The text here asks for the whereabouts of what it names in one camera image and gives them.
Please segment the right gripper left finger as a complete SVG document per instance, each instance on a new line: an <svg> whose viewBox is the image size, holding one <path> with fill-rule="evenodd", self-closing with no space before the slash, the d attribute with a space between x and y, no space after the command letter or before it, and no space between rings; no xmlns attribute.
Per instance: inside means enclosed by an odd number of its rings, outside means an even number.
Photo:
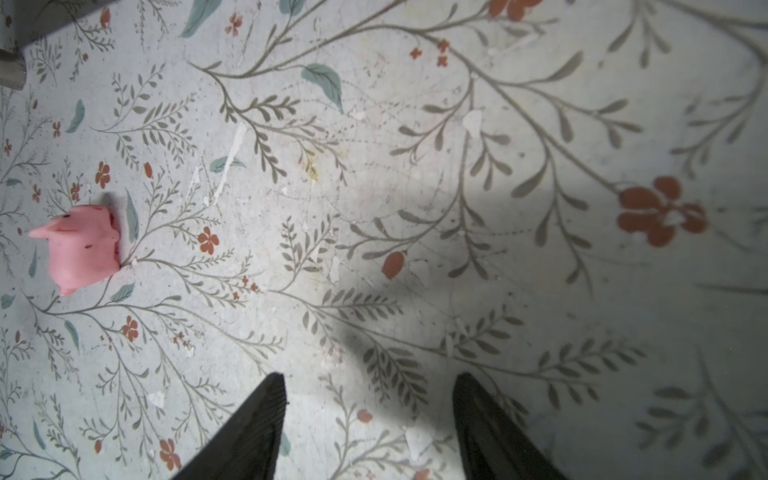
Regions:
<svg viewBox="0 0 768 480"><path fill-rule="evenodd" d="M284 375L267 375L175 478L272 480L287 406Z"/></svg>

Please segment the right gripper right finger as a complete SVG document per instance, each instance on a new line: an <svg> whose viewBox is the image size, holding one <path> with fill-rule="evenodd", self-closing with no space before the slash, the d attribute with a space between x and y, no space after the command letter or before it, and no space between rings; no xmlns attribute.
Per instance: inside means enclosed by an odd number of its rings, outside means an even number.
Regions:
<svg viewBox="0 0 768 480"><path fill-rule="evenodd" d="M452 406L467 480L565 479L471 374L456 378Z"/></svg>

